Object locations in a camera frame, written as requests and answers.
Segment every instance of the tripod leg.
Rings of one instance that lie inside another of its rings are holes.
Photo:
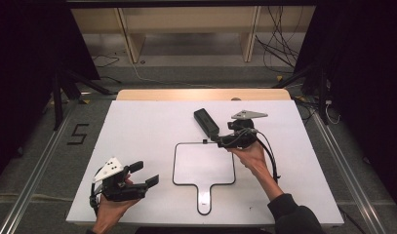
[[[326,114],[326,97],[327,97],[327,72],[322,68],[320,74],[320,87],[319,87],[319,115],[325,125],[328,125]]]
[[[61,106],[60,80],[58,74],[53,77],[53,100],[55,101],[56,123],[55,131],[63,121],[63,108]]]
[[[95,83],[93,83],[92,81],[86,79],[85,77],[77,74],[76,72],[69,70],[67,68],[65,68],[63,70],[64,74],[67,75],[68,77],[72,78],[75,81],[79,81],[82,82],[83,84],[85,84],[86,86],[98,91],[99,93],[103,94],[103,95],[117,95],[117,92],[111,92],[107,89],[105,89],[104,87],[97,85]]]
[[[305,77],[307,74],[309,74],[312,69],[314,68],[314,65],[308,65],[306,66],[303,70],[293,74],[291,77],[289,77],[288,79],[286,79],[283,82],[280,82],[279,84],[275,85],[272,87],[272,89],[283,89],[284,87],[292,84],[293,82],[295,82],[296,80],[298,80],[301,77]]]

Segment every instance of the person's left hand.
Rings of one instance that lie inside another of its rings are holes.
[[[129,180],[129,177],[130,175],[125,178],[125,182],[127,184],[133,184]],[[116,223],[118,223],[119,219],[123,216],[126,210],[136,204],[138,201],[140,201],[140,199],[125,202],[107,201],[103,194],[101,194],[98,217],[92,230],[97,234],[106,233],[114,225],[116,225]]]

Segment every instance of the black backdrop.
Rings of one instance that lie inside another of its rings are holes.
[[[99,79],[70,10],[0,0],[0,174],[40,118],[61,65]]]
[[[357,14],[331,92],[397,203],[397,2],[366,1]]]

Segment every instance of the gray floor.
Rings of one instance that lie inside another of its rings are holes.
[[[269,35],[260,35],[266,39]],[[302,34],[292,39],[292,47],[299,49]],[[119,37],[108,35],[87,35],[88,48],[93,56],[108,55],[118,57],[119,61],[107,67],[99,67],[99,74],[121,83],[102,78],[97,83],[113,90],[122,89],[158,89],[158,88],[267,88],[277,84],[277,76],[289,76],[288,73],[273,72],[264,66],[263,49],[256,45],[253,59],[243,62],[238,46],[238,36],[233,34],[181,34],[150,35],[146,39],[137,73],[128,63],[127,55]],[[266,63],[275,69],[291,71],[280,60],[267,55]],[[114,58],[97,58],[95,64],[102,66],[114,61]],[[302,80],[289,87],[289,92],[300,95]],[[86,102],[66,103],[64,108],[70,111],[67,125],[54,149],[50,162],[26,210],[20,218],[16,233],[84,233],[85,226],[67,223],[65,217],[71,206],[80,180],[86,170],[92,151],[101,130],[108,107],[114,97],[105,97],[93,90],[80,86]],[[45,150],[50,137],[54,134],[54,107],[48,103],[38,125],[23,146],[23,156],[11,161],[0,177],[0,227],[11,207],[23,191],[24,185],[32,175],[35,166]],[[299,108],[300,117],[309,115],[305,108]],[[337,112],[330,109],[330,114]],[[307,121],[305,128],[322,166],[324,175],[333,192],[337,204],[347,212],[359,225],[371,233],[368,222],[363,217],[355,198],[349,190],[343,174],[332,156],[328,143],[323,138],[318,120],[313,117]],[[83,144],[69,145],[68,142],[79,140],[71,136],[77,124],[87,134]],[[363,154],[355,139],[341,121],[330,124],[329,130],[335,136],[349,166],[356,175],[360,186],[377,212],[377,217],[386,233],[397,233],[397,207],[378,179],[371,165],[364,163]],[[118,225],[112,233],[132,233],[130,226]],[[360,233],[350,220],[342,227],[328,230],[328,233]]]

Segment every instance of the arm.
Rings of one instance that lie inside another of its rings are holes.
[[[128,184],[133,184],[129,180],[129,175],[125,182]],[[126,210],[136,204],[138,201],[140,201],[140,199],[125,202],[107,201],[103,194],[101,194],[95,226],[93,227],[92,232],[88,231],[87,233],[107,233],[114,225],[116,225],[116,223],[118,223],[119,219],[123,216]]]
[[[268,208],[276,221],[276,233],[324,233],[315,214],[307,207],[298,206],[291,194],[285,194],[268,170],[264,149],[255,142],[245,149],[230,148],[260,183],[270,200]]]

